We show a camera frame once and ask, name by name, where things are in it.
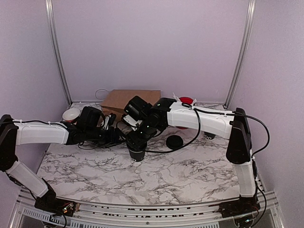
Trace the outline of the black paper coffee cup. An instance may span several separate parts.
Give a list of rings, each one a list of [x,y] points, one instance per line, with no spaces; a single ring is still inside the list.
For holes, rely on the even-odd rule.
[[[144,159],[146,147],[141,147],[139,149],[135,149],[133,147],[128,147],[129,155],[131,159],[135,162],[140,162]]]

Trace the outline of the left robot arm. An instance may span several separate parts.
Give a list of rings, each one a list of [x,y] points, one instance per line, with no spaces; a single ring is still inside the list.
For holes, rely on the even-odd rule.
[[[5,114],[0,119],[0,170],[12,180],[28,188],[35,197],[35,207],[49,212],[71,215],[74,202],[57,198],[53,188],[38,177],[16,156],[23,144],[92,144],[93,148],[109,148],[123,143],[113,127],[115,114],[105,116],[97,108],[86,106],[64,112],[61,122],[22,121]]]

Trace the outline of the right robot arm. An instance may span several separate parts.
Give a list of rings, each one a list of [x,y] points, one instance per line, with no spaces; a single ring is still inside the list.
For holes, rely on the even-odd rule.
[[[215,111],[171,98],[161,98],[152,105],[136,95],[124,111],[124,120],[133,128],[125,137],[126,145],[130,157],[137,162],[144,159],[147,142],[157,131],[162,132],[169,126],[196,129],[199,133],[228,139],[226,158],[237,175],[239,198],[220,203],[219,211],[227,218],[260,209],[251,132],[243,109]]]

